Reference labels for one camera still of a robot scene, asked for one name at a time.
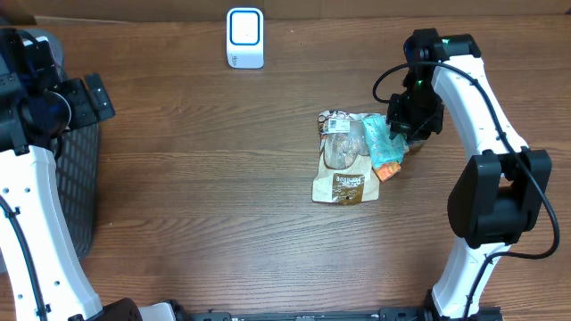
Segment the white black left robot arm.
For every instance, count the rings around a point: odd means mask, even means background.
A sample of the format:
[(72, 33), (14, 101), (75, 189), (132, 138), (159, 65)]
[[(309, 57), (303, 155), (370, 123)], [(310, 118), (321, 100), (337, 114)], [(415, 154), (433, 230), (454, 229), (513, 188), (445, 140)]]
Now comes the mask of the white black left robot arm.
[(1, 30), (1, 252), (19, 320), (186, 319), (175, 300), (103, 305), (79, 264), (51, 142), (114, 115), (98, 74), (65, 79), (48, 37)]

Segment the orange tissue pack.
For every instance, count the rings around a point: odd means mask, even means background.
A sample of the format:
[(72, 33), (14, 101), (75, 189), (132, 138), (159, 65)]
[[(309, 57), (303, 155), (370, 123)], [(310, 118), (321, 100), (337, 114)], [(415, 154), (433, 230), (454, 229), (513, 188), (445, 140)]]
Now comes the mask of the orange tissue pack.
[(392, 161), (382, 164), (378, 168), (374, 168), (374, 172), (381, 182), (385, 182), (401, 171), (401, 165), (398, 161)]

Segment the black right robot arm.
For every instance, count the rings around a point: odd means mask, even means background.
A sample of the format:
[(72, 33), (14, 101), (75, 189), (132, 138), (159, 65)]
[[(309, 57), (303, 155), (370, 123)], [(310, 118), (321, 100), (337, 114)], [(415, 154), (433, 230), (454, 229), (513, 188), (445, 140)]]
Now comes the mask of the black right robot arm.
[(545, 195), (552, 163), (511, 126), (488, 83), (482, 53), (469, 34), (440, 36), (416, 29), (405, 41), (405, 90), (386, 100), (392, 136), (408, 143), (427, 140), (449, 113), (467, 164), (447, 201), (454, 244), (443, 274), (419, 308), (382, 308), (383, 320), (500, 320), (498, 308), (482, 308), (480, 297), (502, 257), (532, 230), (541, 208), (553, 228), (545, 259), (559, 247), (560, 232)]

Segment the light teal pack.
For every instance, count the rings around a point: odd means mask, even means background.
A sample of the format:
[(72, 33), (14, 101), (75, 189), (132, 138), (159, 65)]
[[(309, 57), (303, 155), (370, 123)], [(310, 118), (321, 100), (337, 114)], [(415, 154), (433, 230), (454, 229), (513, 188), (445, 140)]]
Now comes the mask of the light teal pack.
[(361, 120), (365, 130), (365, 142), (368, 146), (371, 164), (379, 169), (386, 163), (401, 164), (404, 155), (409, 151), (408, 144), (402, 134), (391, 138), (390, 127), (386, 124), (386, 116), (372, 113)]

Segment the beige food pouch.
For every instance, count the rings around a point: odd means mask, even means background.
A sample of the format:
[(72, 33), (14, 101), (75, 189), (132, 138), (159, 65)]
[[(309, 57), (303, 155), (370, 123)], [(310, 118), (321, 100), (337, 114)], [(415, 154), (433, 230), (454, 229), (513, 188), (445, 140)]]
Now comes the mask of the beige food pouch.
[(380, 181), (372, 169), (362, 116), (323, 111), (318, 115), (318, 132), (319, 166), (312, 200), (342, 205), (377, 200)]

